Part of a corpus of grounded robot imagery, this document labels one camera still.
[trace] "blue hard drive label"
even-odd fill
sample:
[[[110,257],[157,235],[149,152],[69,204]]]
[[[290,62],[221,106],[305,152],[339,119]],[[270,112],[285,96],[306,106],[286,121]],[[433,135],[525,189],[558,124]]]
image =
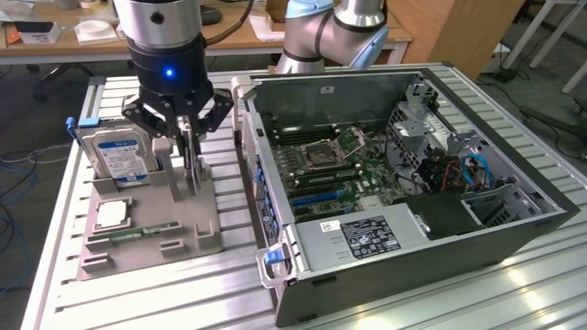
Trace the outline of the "blue hard drive label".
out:
[[[101,149],[119,148],[122,146],[137,146],[139,142],[137,140],[114,141],[99,143]]]
[[[141,149],[137,140],[99,143],[99,152],[110,175],[118,182],[134,182],[147,178],[147,166],[138,155]]]
[[[341,223],[353,255],[358,259],[401,249],[393,229],[383,215],[359,221]]]

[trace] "slotted metal table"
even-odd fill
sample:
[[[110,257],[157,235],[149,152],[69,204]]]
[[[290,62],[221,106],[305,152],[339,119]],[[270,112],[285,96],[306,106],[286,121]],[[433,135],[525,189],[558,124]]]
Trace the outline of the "slotted metal table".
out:
[[[582,212],[502,264],[287,328],[576,329],[587,325],[587,179],[474,83],[442,64],[429,68],[541,170]],[[217,87],[266,71],[211,74]],[[119,116],[135,77],[94,80],[82,117]],[[439,100],[457,130],[466,119]],[[213,164],[225,251],[105,278],[77,281],[93,168],[73,147],[37,272],[23,329],[274,329],[237,164],[231,118],[202,149]]]

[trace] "green circuit board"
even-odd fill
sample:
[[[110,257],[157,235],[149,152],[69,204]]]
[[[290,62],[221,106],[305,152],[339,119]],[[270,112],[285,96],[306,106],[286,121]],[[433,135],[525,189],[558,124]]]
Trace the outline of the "green circuit board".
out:
[[[303,144],[278,138],[273,145],[298,222],[389,206],[407,195],[371,134],[353,127],[338,130],[331,139],[313,132],[313,142],[301,132]]]

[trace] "wooden desk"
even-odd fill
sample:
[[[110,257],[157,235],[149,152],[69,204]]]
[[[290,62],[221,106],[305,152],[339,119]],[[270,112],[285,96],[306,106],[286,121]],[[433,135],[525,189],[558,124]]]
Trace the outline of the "wooden desk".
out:
[[[205,36],[213,37],[226,30],[237,22],[243,14],[245,3],[226,4],[219,1],[203,1],[219,9],[225,15],[221,23],[203,27]],[[103,43],[101,45],[81,46],[75,36],[74,26],[79,23],[82,16],[93,14],[93,10],[75,9],[61,10],[53,3],[38,3],[34,9],[39,18],[45,21],[55,21],[62,27],[58,43],[51,45],[26,45],[22,41],[7,45],[6,34],[14,26],[0,28],[0,65],[10,64],[41,64],[41,63],[78,63],[97,61],[129,60],[129,47],[126,41]],[[255,5],[253,15],[265,15],[265,7]],[[398,21],[390,17],[389,26],[391,32],[386,49],[394,50],[389,62],[401,63],[409,42],[413,35],[399,26]],[[258,40],[251,24],[247,22],[243,27],[219,44],[207,49],[209,56],[222,55],[250,55],[282,53],[283,41],[262,42]]]

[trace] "white bowl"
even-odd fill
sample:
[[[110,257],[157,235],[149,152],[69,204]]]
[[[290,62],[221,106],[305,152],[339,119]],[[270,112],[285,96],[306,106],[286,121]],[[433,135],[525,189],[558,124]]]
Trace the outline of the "white bowl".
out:
[[[105,21],[85,21],[79,23],[77,26],[78,31],[89,36],[103,36],[111,30],[111,25]]]

